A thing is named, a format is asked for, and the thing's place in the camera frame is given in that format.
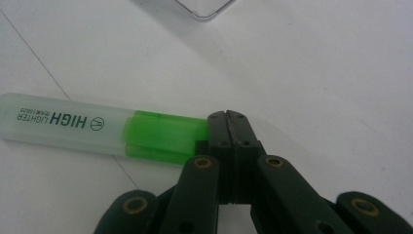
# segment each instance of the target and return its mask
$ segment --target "highlighter cap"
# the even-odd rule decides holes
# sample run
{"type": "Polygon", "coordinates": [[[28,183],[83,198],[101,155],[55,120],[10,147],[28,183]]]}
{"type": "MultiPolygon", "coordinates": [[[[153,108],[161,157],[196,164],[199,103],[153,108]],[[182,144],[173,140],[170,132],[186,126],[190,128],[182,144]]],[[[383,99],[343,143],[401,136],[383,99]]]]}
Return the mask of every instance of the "highlighter cap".
{"type": "Polygon", "coordinates": [[[207,139],[207,120],[139,110],[122,135],[127,156],[176,164],[194,156],[197,140],[207,139]]]}

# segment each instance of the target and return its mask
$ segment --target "metal rivet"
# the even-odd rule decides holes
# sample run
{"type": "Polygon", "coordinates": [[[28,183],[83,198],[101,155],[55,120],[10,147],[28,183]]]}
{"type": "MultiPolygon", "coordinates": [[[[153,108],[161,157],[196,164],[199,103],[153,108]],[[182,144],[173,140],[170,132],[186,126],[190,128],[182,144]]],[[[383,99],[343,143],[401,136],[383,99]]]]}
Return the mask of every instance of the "metal rivet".
{"type": "Polygon", "coordinates": [[[364,215],[377,216],[380,213],[379,209],[374,204],[362,198],[354,198],[352,200],[352,205],[358,212],[364,215]]]}
{"type": "Polygon", "coordinates": [[[208,158],[198,158],[195,160],[194,165],[199,169],[208,169],[212,166],[212,162],[208,158]]]}
{"type": "Polygon", "coordinates": [[[265,159],[265,163],[271,168],[280,169],[283,166],[283,160],[275,157],[268,157],[265,159]]]}
{"type": "Polygon", "coordinates": [[[148,200],[143,197],[132,197],[124,203],[124,212],[129,215],[135,215],[143,212],[148,207],[148,200]]]}

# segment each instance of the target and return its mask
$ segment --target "transparent container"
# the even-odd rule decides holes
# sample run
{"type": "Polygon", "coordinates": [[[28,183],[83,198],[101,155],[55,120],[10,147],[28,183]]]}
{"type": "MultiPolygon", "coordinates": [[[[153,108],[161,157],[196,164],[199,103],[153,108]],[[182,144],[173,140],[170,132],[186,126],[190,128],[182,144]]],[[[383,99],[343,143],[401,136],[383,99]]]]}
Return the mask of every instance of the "transparent container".
{"type": "Polygon", "coordinates": [[[172,0],[197,20],[211,20],[235,0],[172,0]]]}

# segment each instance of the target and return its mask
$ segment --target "white background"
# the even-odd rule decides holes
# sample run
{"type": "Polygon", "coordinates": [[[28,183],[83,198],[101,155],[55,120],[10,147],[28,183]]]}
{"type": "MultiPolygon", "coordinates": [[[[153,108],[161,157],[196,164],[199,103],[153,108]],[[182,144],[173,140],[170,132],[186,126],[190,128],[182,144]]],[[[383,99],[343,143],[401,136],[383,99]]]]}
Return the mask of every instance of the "white background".
{"type": "MultiPolygon", "coordinates": [[[[206,118],[246,115],[323,197],[371,194],[413,224],[413,3],[0,0],[0,94],[206,118]]],[[[0,233],[92,233],[119,195],[181,167],[0,140],[0,233]]],[[[247,206],[219,233],[254,233],[247,206]]]]}

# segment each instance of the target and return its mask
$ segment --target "highlighter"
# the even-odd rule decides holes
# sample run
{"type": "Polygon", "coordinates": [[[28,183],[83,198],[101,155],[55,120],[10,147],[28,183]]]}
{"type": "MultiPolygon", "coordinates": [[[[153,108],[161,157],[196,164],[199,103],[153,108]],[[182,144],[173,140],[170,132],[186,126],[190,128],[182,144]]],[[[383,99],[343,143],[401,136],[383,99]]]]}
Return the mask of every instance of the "highlighter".
{"type": "Polygon", "coordinates": [[[204,119],[8,93],[0,138],[184,164],[208,132],[204,119]]]}

